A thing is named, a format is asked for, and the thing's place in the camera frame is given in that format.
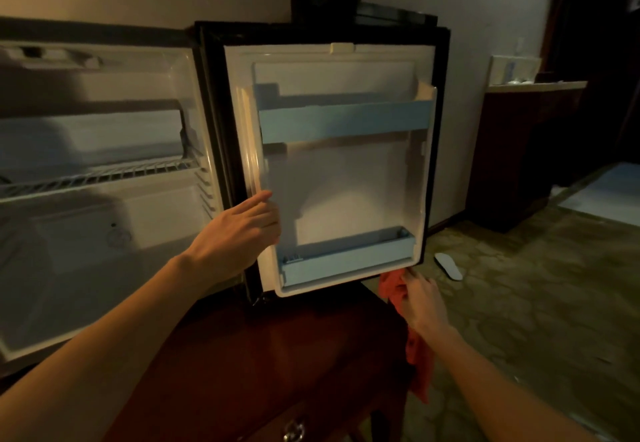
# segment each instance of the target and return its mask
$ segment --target refrigerator door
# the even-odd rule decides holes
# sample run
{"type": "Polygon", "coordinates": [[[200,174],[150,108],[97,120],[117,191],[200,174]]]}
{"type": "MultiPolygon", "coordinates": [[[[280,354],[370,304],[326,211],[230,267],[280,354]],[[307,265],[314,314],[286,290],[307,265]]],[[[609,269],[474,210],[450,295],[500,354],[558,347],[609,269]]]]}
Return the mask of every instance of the refrigerator door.
{"type": "Polygon", "coordinates": [[[253,300],[422,261],[446,75],[444,28],[197,23],[225,206],[262,189],[282,236],[253,300]]]}
{"type": "Polygon", "coordinates": [[[0,376],[115,307],[223,209],[193,44],[0,18],[0,376]]]}

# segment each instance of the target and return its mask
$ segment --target cleaning rag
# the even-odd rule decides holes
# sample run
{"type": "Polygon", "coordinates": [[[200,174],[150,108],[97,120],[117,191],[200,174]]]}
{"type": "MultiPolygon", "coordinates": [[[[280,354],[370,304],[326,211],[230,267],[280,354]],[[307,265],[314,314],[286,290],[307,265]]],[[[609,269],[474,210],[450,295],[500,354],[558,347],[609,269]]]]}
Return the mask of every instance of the cleaning rag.
{"type": "MultiPolygon", "coordinates": [[[[404,268],[399,268],[381,274],[378,287],[380,297],[388,297],[400,315],[402,315],[402,301],[407,297],[406,284],[403,279],[404,271],[404,268]]],[[[411,391],[423,403],[428,403],[427,390],[433,375],[435,357],[432,349],[411,326],[406,340],[406,360],[410,365],[415,366],[411,391]]]]}

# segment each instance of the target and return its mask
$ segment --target person's left arm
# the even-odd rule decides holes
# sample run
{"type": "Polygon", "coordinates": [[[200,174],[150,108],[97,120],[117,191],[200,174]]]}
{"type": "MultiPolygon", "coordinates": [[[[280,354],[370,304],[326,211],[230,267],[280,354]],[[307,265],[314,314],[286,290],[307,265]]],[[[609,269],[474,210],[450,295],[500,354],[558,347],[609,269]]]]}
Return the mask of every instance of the person's left arm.
{"type": "Polygon", "coordinates": [[[187,251],[7,390],[2,440],[100,440],[193,303],[278,242],[270,196],[263,191],[221,213],[187,251]]]}

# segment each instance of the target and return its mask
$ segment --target person's right hand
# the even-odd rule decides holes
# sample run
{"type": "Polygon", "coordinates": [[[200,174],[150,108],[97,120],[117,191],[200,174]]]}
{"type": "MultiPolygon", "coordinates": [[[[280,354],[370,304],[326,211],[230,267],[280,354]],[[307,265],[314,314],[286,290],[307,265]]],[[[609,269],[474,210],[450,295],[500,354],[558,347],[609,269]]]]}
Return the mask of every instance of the person's right hand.
{"type": "Polygon", "coordinates": [[[238,275],[264,249],[278,243],[280,213],[270,197],[271,191],[261,191],[221,212],[182,254],[204,289],[238,275]]]}
{"type": "Polygon", "coordinates": [[[440,343],[453,328],[436,281],[425,279],[412,268],[405,270],[403,279],[408,292],[408,299],[403,300],[403,317],[427,344],[440,343]]]}

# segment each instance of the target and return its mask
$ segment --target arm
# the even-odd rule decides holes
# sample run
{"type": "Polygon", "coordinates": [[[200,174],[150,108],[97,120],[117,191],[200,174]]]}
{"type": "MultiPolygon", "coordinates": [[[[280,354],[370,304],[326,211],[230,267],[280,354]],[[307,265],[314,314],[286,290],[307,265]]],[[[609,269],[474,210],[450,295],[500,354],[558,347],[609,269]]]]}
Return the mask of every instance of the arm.
{"type": "Polygon", "coordinates": [[[434,280],[405,274],[403,313],[450,371],[485,435],[492,442],[572,441],[596,438],[515,383],[471,348],[449,325],[434,280]]]}
{"type": "Polygon", "coordinates": [[[191,305],[278,242],[270,196],[221,213],[184,253],[12,386],[0,397],[2,439],[100,440],[191,305]]]}

